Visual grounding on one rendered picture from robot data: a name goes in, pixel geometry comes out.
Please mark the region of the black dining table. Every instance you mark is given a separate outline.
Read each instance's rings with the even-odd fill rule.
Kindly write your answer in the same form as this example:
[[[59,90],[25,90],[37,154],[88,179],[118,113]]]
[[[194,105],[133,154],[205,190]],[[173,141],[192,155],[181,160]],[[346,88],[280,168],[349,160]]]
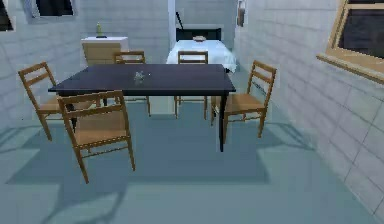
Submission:
[[[145,80],[136,84],[136,72]],[[75,96],[121,90],[124,96],[220,96],[219,140],[224,145],[224,111],[236,88],[221,64],[96,64],[65,79],[49,92]]]

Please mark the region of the brown wooden chair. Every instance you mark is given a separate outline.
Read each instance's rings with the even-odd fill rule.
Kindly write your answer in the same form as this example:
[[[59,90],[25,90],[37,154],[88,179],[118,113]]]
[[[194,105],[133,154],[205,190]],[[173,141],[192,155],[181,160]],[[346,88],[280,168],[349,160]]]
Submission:
[[[142,50],[119,51],[113,54],[115,64],[145,64],[145,53]],[[141,98],[133,98],[133,101],[145,101],[147,105],[148,116],[150,112],[150,99],[148,96]]]
[[[208,52],[207,51],[179,51],[177,53],[177,60],[179,64],[207,64],[208,63]],[[181,96],[174,97],[174,114],[178,116],[178,107],[184,99]],[[208,101],[207,96],[202,99],[189,99],[189,102],[202,102],[203,103],[203,117],[207,119],[207,107]]]
[[[39,87],[55,87],[56,81],[46,61],[34,64],[18,71],[21,83],[31,101],[34,111],[40,121],[44,133],[49,141],[52,134],[48,122],[53,120],[53,115],[61,113],[58,96],[55,94],[41,95]]]
[[[227,132],[227,125],[230,122],[229,117],[241,115],[241,119],[235,119],[235,122],[259,119],[258,137],[262,137],[264,123],[268,111],[268,104],[273,91],[274,81],[277,69],[265,63],[254,60],[247,83],[245,93],[230,94],[227,97],[224,111],[223,129]],[[251,94],[252,79],[256,77],[268,85],[266,97],[263,102]]]
[[[113,98],[107,106],[70,110],[70,104]],[[58,97],[64,125],[85,183],[89,183],[84,159],[127,149],[132,170],[136,170],[128,111],[121,90]]]

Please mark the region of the bed with white cover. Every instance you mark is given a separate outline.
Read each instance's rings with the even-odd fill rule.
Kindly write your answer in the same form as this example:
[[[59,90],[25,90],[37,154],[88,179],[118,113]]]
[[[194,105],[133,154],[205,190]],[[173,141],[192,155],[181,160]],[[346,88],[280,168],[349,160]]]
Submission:
[[[234,54],[221,40],[221,29],[176,29],[176,43],[168,54],[166,63],[177,64],[179,51],[194,51],[208,53],[209,64],[222,64],[234,73],[237,61]]]

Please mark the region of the white and tan cabinet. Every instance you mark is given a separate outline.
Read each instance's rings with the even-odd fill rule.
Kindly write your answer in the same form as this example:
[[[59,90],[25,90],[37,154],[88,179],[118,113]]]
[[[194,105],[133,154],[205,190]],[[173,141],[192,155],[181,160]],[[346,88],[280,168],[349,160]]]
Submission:
[[[127,37],[87,37],[81,40],[87,65],[113,64],[116,52],[128,49]]]

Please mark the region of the green bottle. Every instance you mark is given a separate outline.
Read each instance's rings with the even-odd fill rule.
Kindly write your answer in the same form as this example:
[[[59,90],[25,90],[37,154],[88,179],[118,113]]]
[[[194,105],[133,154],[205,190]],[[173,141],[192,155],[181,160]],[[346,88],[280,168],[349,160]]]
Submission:
[[[96,33],[97,33],[96,38],[107,38],[107,36],[105,36],[102,32],[100,22],[98,22],[96,25]]]

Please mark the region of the white framed window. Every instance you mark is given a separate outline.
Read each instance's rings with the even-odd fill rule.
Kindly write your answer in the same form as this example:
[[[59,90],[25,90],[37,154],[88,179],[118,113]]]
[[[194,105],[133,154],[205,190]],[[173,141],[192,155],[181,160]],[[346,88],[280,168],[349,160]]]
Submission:
[[[69,21],[78,15],[77,0],[20,0],[27,21]]]
[[[4,0],[0,0],[0,32],[13,31],[13,25],[8,15]]]

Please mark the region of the wooden framed window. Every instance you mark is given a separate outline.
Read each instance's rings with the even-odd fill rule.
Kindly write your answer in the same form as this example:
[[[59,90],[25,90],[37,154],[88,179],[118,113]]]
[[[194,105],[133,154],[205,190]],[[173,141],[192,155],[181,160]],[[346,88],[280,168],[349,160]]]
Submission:
[[[384,0],[340,0],[317,59],[384,85]]]

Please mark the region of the grey wall fixture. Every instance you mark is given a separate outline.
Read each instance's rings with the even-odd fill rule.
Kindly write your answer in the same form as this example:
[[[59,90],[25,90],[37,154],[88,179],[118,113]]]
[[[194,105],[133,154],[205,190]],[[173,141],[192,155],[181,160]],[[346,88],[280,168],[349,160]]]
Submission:
[[[244,26],[245,11],[246,11],[246,1],[245,0],[239,0],[238,1],[238,9],[237,9],[237,25],[239,27]]]

